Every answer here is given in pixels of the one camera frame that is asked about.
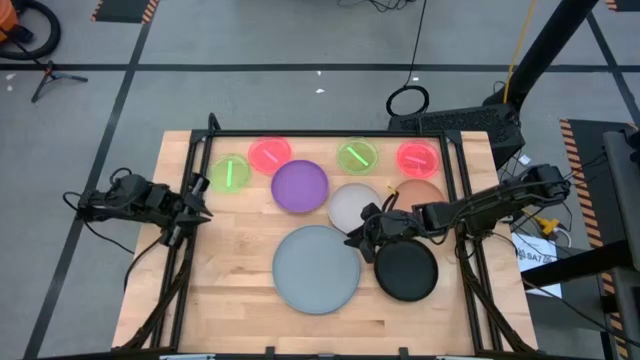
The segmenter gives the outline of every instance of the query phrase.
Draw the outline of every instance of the metal stand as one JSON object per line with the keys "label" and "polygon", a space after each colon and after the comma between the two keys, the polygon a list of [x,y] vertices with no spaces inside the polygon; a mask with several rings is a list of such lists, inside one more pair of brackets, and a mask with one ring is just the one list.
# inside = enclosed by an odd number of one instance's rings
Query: metal stand
{"label": "metal stand", "polygon": [[44,76],[42,77],[42,80],[40,81],[40,84],[38,84],[38,88],[36,89],[35,93],[31,97],[31,102],[32,103],[35,104],[38,101],[38,99],[40,99],[40,92],[42,92],[42,89],[44,88],[45,85],[50,84],[50,83],[52,83],[52,82],[54,82],[56,80],[70,79],[70,80],[76,80],[76,81],[80,81],[80,82],[89,81],[89,79],[87,79],[85,77],[69,75],[69,74],[65,74],[65,73],[61,73],[61,72],[55,71],[54,70],[55,64],[53,63],[52,60],[49,60],[46,65],[41,63],[40,61],[38,61],[38,59],[36,59],[29,52],[29,50],[27,50],[24,46],[22,46],[22,44],[20,44],[19,41],[15,40],[11,36],[11,34],[9,32],[4,30],[2,27],[0,27],[0,32],[2,32],[7,37],[7,39],[9,39],[9,41],[14,43],[22,52],[27,54],[27,56],[29,56],[31,58],[31,61],[36,63],[36,65],[40,66],[40,68],[42,68],[42,70],[44,71]]}
{"label": "metal stand", "polygon": [[521,273],[527,282],[544,287],[571,279],[600,274],[615,267],[633,267],[633,259],[626,240],[616,241],[593,250],[558,259]]}
{"label": "metal stand", "polygon": [[[562,0],[511,76],[507,103],[513,104],[520,111],[533,85],[597,3],[598,0]],[[502,104],[503,98],[504,86],[486,98],[482,104]]]}

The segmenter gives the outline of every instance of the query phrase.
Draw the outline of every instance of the wooden tabletop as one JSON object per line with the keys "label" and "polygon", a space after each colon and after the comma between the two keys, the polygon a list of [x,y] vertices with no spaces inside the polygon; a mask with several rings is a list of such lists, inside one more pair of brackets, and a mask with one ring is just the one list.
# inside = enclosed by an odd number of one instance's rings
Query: wooden tabletop
{"label": "wooden tabletop", "polygon": [[[172,190],[179,191],[189,135],[186,131],[164,134],[154,182],[169,184]],[[254,140],[216,138],[212,161],[228,153],[246,154]],[[316,162],[327,172],[330,194],[346,183],[361,182],[385,198],[387,184],[398,185],[407,180],[395,162],[397,147],[407,139],[369,139],[378,149],[379,161],[368,176],[351,176],[339,168],[335,149],[344,140],[288,138],[294,159]],[[439,149],[437,140],[434,145]],[[496,185],[498,179],[486,133],[463,133],[463,146],[473,191]],[[455,150],[451,145],[449,150],[460,197],[463,193]],[[442,165],[429,181],[447,198]],[[447,240],[441,246],[425,242],[438,261],[439,280],[435,290],[423,300],[406,303],[389,297],[378,286],[373,266],[361,259],[358,290],[338,311],[318,316],[290,308],[273,286],[273,255],[292,230],[310,224],[330,225],[328,202],[309,214],[287,214],[275,204],[270,182],[271,177],[253,172],[247,188],[238,194],[222,194],[212,189],[205,193],[206,205],[214,218],[198,230],[180,351],[264,353],[265,347],[275,346],[279,354],[392,355],[398,353],[399,347],[408,347],[413,355],[473,354],[453,241]],[[496,232],[511,238],[506,226],[498,226]],[[158,235],[157,227],[143,225],[136,255]],[[485,240],[484,246],[496,305],[525,342],[537,347],[512,246],[498,237]],[[166,254],[167,248],[158,246],[131,273],[114,346],[126,342],[156,305]],[[490,348],[486,317],[482,306],[478,308],[485,348]],[[173,306],[165,322],[163,344],[168,342],[172,318]]]}

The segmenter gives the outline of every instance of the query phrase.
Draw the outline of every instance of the green cup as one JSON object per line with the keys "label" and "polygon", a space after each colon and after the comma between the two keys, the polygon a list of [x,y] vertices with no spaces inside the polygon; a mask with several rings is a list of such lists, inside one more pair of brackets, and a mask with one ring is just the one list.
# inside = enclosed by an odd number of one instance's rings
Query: green cup
{"label": "green cup", "polygon": [[249,163],[244,156],[227,154],[220,157],[209,170],[211,186],[218,192],[235,193],[240,191],[251,176]]}
{"label": "green cup", "polygon": [[338,164],[351,175],[367,175],[378,164],[378,150],[365,138],[350,138],[338,148]]}

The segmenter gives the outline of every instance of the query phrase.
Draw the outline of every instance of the black floor stripe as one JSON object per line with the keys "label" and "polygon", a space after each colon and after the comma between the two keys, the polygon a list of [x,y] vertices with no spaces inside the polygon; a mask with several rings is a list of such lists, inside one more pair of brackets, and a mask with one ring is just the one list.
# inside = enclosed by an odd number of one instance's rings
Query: black floor stripe
{"label": "black floor stripe", "polygon": [[[124,79],[113,104],[111,115],[109,116],[109,121],[107,122],[104,134],[102,135],[102,141],[98,147],[96,158],[93,162],[93,166],[91,167],[89,178],[85,185],[85,190],[94,189],[98,184],[100,173],[102,173],[102,168],[104,167],[104,162],[107,158],[107,152],[109,151],[113,135],[116,131],[116,126],[120,120],[120,114],[122,113],[125,101],[127,100],[129,89],[131,88],[131,82],[133,81],[133,76],[135,74],[135,65],[138,63],[140,56],[142,55],[142,49],[147,41],[150,26],[151,23],[143,25],[142,30],[140,30],[140,34],[138,35],[138,40],[133,54],[131,55],[129,66],[127,66]],[[78,240],[80,239],[81,231],[82,222],[77,219],[74,220],[62,249],[62,255],[58,260],[53,278],[49,284],[49,290],[47,290],[47,295],[44,298],[44,302],[40,308],[40,313],[38,314],[34,329],[31,333],[31,337],[29,338],[29,343],[27,344],[27,348],[24,352],[25,359],[36,358],[40,353],[42,342],[44,341],[49,323],[51,322],[51,317],[53,316],[53,311],[55,310],[60,297],[60,292],[62,291],[65,278],[67,277],[73,253],[75,252]]]}
{"label": "black floor stripe", "polygon": [[589,13],[589,15],[587,15],[587,22],[589,23],[593,36],[596,38],[596,42],[602,51],[602,55],[604,55],[604,58],[607,61],[607,65],[611,69],[613,79],[616,81],[620,95],[622,95],[622,100],[624,100],[633,122],[636,123],[636,125],[640,125],[640,110],[638,109],[638,104],[636,103],[627,82],[624,80],[624,76],[622,76],[622,72],[620,71],[618,63],[613,56],[613,52],[611,52],[611,48],[609,48],[607,40],[604,38],[604,34],[602,33],[595,16],[593,16],[593,13]]}
{"label": "black floor stripe", "polygon": [[[60,71],[126,71],[129,64],[56,64]],[[257,71],[409,71],[409,64],[136,64],[136,71],[167,72],[257,72]],[[416,64],[414,71],[422,72],[500,72],[509,65],[481,64]],[[625,72],[640,72],[640,66],[625,66]],[[36,64],[0,64],[0,71],[36,71]],[[610,72],[607,65],[551,65],[549,73]]]}
{"label": "black floor stripe", "polygon": [[[59,71],[126,71],[128,64],[55,64]],[[37,64],[0,64],[0,71],[42,71]]]}

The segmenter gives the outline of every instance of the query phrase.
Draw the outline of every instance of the purple plate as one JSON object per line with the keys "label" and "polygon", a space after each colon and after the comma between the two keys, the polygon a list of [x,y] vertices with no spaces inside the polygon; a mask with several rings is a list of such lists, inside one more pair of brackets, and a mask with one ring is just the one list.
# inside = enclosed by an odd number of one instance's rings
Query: purple plate
{"label": "purple plate", "polygon": [[327,174],[316,163],[294,160],[282,165],[271,180],[276,203],[292,213],[316,209],[329,193]]}

